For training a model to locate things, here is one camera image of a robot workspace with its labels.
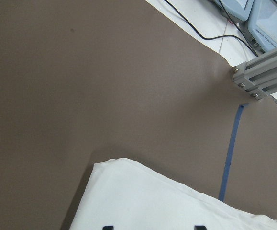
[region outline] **wire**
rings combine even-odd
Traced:
[[[209,40],[215,40],[215,39],[218,39],[218,38],[223,38],[223,37],[233,37],[233,38],[235,38],[235,39],[237,39],[237,40],[239,40],[239,41],[241,41],[254,55],[256,55],[256,56],[258,56],[257,54],[256,54],[256,52],[254,51],[254,50],[252,50],[251,49],[251,47],[250,46],[248,46],[247,44],[246,44],[246,42],[244,42],[242,39],[240,39],[239,37],[237,37],[237,36],[234,36],[234,35],[221,35],[221,36],[217,36],[217,37],[204,37],[202,34],[200,34],[200,32],[194,27],[194,25],[193,24],[191,24],[168,0],[164,0],[166,3],[168,3],[168,5],[170,5],[177,13],[178,13],[178,15],[180,15],[183,19],[184,19],[184,21],[186,21],[187,22],[187,24],[188,25],[190,25],[191,26],[191,28],[199,35],[199,37],[200,38],[202,38],[203,40],[207,40],[207,41],[209,41]]]
[[[230,15],[228,14],[228,12],[226,11],[226,9],[225,9],[223,3],[221,2],[221,0],[219,0],[219,3],[221,4],[221,6],[222,6],[224,12],[226,13],[226,15],[229,17],[230,21],[231,21],[231,22],[233,23],[233,25],[237,28],[237,30],[242,34],[242,36],[245,38],[246,42],[249,44],[249,46],[250,46],[251,49],[253,50],[253,48],[252,48],[250,42],[248,41],[248,39],[246,39],[246,37],[245,37],[245,35],[243,34],[243,32],[241,31],[241,29],[240,29],[240,28],[236,25],[236,23],[232,20],[232,18],[230,17]],[[252,52],[255,56],[258,56],[258,54],[257,54],[254,50],[253,50],[253,51],[252,51],[252,50],[251,50],[251,52]]]
[[[230,19],[228,19],[228,22],[229,22],[229,23],[231,23],[232,25],[234,25],[234,23],[233,23],[233,22],[231,22],[231,20],[230,20]]]

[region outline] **black tab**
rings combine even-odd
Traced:
[[[195,230],[207,230],[207,228],[204,225],[196,225]]]
[[[102,230],[114,230],[114,226],[104,226]]]

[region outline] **folded white fabric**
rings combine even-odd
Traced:
[[[94,165],[70,230],[277,230],[253,215],[120,158]]]

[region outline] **metal frame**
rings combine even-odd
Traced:
[[[257,100],[277,92],[277,48],[233,68],[233,82]]]

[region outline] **blue line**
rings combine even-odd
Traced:
[[[228,149],[228,154],[226,156],[225,160],[225,166],[224,166],[224,171],[223,171],[223,176],[222,176],[222,181],[221,181],[221,187],[220,187],[220,193],[219,193],[219,200],[224,201],[224,196],[225,196],[225,191],[226,187],[228,184],[228,178],[229,178],[229,172],[230,172],[230,166],[232,162],[232,157],[233,157],[233,151],[234,151],[234,146],[235,146],[235,141],[236,141],[236,135],[237,135],[237,130],[240,122],[240,117],[242,115],[242,112],[245,107],[247,107],[249,103],[241,104],[238,107],[235,120],[234,120],[234,125],[231,133],[231,139],[230,139],[230,144],[229,144],[229,149]]]

